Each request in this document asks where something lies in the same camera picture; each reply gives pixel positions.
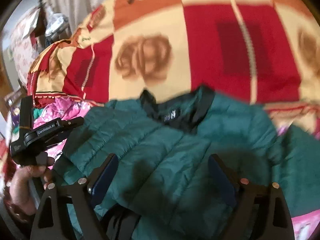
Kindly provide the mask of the person's left hand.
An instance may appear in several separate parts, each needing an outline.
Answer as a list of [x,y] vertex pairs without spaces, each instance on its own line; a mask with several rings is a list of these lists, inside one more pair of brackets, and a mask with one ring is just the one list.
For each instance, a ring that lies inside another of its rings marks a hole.
[[45,182],[43,187],[45,189],[52,182],[52,172],[49,167],[53,166],[54,163],[54,158],[48,157],[46,165],[24,166],[15,172],[9,190],[11,201],[12,204],[18,206],[26,215],[32,216],[37,210],[34,200],[30,195],[29,180],[32,178],[43,178]]

